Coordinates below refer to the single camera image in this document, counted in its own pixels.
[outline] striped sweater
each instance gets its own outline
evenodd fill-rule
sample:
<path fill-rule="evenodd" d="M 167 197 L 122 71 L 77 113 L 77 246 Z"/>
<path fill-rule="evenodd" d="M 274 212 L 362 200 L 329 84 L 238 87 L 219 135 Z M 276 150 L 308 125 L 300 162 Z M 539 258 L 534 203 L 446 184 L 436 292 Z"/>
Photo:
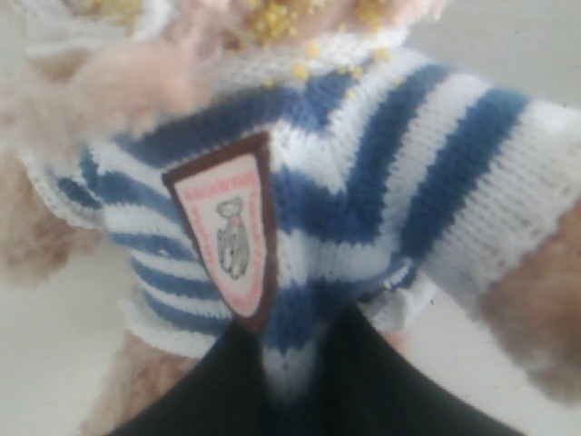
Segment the striped sweater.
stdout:
<path fill-rule="evenodd" d="M 162 177 L 260 132 L 278 264 L 262 356 L 280 401 L 305 393 L 341 308 L 402 264 L 470 310 L 556 229 L 581 194 L 579 113 L 397 48 L 404 36 L 325 36 L 317 59 L 234 55 L 203 112 L 137 143 L 92 144 L 72 175 L 28 162 L 55 214 L 131 251 L 136 334 L 202 355 L 230 319 Z M 391 56 L 378 61 L 382 47 Z M 306 80 L 292 78 L 297 63 Z"/>

